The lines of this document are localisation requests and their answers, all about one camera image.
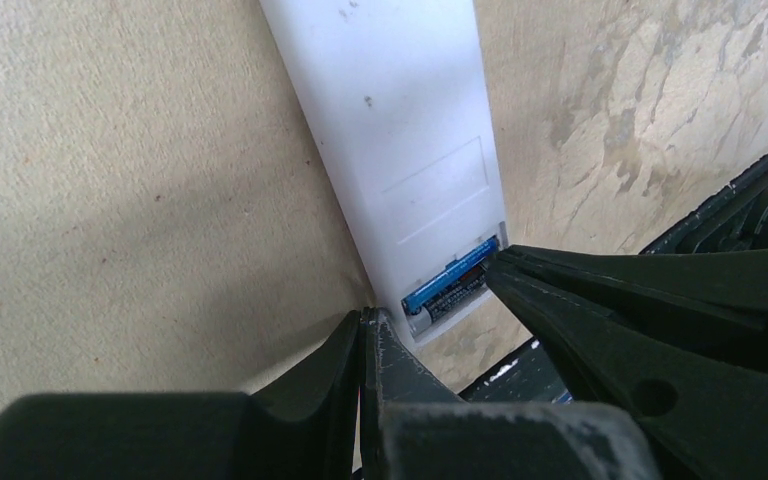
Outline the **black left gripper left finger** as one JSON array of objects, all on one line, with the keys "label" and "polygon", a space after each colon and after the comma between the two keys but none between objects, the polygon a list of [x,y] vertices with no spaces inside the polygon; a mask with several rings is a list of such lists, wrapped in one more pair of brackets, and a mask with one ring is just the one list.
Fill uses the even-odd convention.
[{"label": "black left gripper left finger", "polygon": [[360,323],[253,394],[22,397],[0,413],[0,479],[347,479]]}]

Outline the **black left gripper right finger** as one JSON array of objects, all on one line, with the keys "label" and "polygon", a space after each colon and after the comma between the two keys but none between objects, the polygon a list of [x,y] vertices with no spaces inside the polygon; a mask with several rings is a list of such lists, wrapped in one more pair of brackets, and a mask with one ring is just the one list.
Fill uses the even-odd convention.
[{"label": "black left gripper right finger", "polygon": [[398,339],[360,315],[360,452],[366,479],[659,479],[625,411],[577,402],[466,402]]}]

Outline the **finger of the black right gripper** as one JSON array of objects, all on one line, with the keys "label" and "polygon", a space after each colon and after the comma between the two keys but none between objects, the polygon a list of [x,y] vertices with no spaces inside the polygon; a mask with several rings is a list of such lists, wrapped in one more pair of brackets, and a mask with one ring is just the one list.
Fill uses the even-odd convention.
[{"label": "finger of the black right gripper", "polygon": [[632,415],[666,477],[768,479],[768,374],[651,339],[613,311],[498,262],[495,295],[544,345],[574,397]]},{"label": "finger of the black right gripper", "polygon": [[499,270],[607,307],[654,340],[768,374],[768,249],[594,255],[515,245]]}]

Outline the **blue AAA battery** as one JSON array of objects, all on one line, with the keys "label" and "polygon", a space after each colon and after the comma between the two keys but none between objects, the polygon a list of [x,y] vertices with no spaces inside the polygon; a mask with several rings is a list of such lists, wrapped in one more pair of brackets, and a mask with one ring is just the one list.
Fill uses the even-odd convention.
[{"label": "blue AAA battery", "polygon": [[446,287],[453,285],[456,280],[479,265],[483,260],[490,257],[498,248],[499,239],[497,236],[493,236],[463,257],[450,262],[442,272],[433,276],[429,281],[402,299],[401,305],[405,314],[417,315],[427,302],[440,294]]}]

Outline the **white remote control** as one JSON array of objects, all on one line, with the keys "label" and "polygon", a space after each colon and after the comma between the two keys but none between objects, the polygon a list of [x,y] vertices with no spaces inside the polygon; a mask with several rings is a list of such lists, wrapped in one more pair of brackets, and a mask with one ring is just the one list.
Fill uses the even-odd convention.
[{"label": "white remote control", "polygon": [[496,252],[508,245],[475,7],[265,1],[262,10],[377,302],[418,349],[489,290],[417,336],[402,299],[490,237]]}]

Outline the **black AAA battery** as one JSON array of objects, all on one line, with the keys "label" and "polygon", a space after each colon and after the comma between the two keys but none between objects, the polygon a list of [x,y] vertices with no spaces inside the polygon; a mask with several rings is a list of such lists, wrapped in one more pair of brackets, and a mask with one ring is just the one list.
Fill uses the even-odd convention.
[{"label": "black AAA battery", "polygon": [[434,323],[447,319],[481,294],[485,289],[486,270],[483,264],[473,267],[454,283],[422,303],[416,312],[410,311],[407,320],[411,334],[417,336],[423,333]]}]

